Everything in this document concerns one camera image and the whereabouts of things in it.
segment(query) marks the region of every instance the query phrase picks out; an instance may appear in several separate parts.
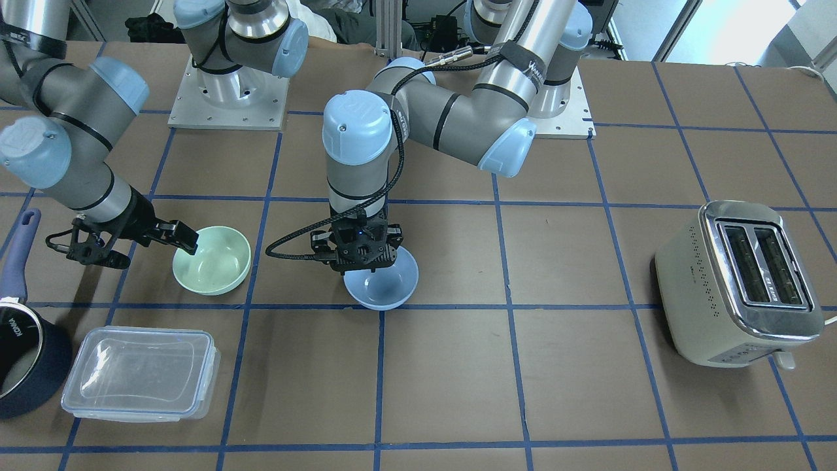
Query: toaster lever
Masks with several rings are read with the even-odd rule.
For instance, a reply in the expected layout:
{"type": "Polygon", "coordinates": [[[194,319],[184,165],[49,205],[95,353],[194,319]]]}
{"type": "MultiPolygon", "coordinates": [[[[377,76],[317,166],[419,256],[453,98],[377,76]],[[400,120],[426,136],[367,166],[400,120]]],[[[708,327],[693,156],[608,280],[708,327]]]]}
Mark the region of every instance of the toaster lever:
{"type": "Polygon", "coordinates": [[[796,361],[790,352],[776,350],[773,352],[773,361],[776,362],[776,366],[783,370],[793,370],[796,368],[796,361]]]}

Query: toaster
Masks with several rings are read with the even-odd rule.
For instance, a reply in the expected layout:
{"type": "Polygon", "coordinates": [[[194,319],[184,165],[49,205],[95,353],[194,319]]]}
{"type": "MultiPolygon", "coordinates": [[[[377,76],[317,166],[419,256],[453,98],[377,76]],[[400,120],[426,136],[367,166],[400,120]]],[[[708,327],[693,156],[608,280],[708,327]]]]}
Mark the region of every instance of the toaster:
{"type": "Polygon", "coordinates": [[[782,217],[763,204],[712,201],[655,255],[677,351],[698,365],[741,368],[823,332],[822,307],[782,217]]]}

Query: plastic food container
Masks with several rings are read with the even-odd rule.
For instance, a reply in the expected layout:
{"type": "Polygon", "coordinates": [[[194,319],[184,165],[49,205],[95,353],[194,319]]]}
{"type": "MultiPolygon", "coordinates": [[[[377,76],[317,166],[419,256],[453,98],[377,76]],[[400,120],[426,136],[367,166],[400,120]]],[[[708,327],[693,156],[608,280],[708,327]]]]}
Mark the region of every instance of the plastic food container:
{"type": "Polygon", "coordinates": [[[206,415],[221,354],[201,330],[101,327],[85,336],[61,406],[76,417],[177,422],[206,415]]]}

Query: saucepan handle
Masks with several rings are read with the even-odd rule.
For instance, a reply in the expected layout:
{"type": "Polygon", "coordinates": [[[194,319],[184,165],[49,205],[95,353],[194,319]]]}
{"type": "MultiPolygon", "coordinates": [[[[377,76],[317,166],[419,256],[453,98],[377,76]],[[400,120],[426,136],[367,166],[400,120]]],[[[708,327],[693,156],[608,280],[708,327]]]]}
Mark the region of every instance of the saucepan handle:
{"type": "Polygon", "coordinates": [[[8,248],[6,263],[3,265],[3,274],[0,275],[0,298],[17,298],[20,303],[26,301],[24,270],[40,221],[41,212],[36,208],[26,210],[20,215],[12,243],[8,248]]]}

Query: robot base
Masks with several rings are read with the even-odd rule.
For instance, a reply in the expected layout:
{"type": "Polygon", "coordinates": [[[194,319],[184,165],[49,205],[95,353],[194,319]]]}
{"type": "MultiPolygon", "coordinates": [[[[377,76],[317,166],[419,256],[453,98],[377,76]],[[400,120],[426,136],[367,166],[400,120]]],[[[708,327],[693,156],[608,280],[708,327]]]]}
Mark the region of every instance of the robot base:
{"type": "Polygon", "coordinates": [[[246,106],[219,107],[203,97],[198,71],[190,57],[177,90],[177,98],[168,118],[170,127],[186,129],[249,129],[253,131],[281,131],[288,97],[288,82],[251,69],[261,75],[260,87],[249,97],[246,106]]]}
{"type": "Polygon", "coordinates": [[[529,116],[529,120],[537,125],[535,138],[587,139],[590,133],[596,136],[593,115],[590,114],[590,105],[587,103],[587,94],[584,93],[578,68],[573,72],[570,84],[572,94],[563,113],[546,119],[529,116]]]}

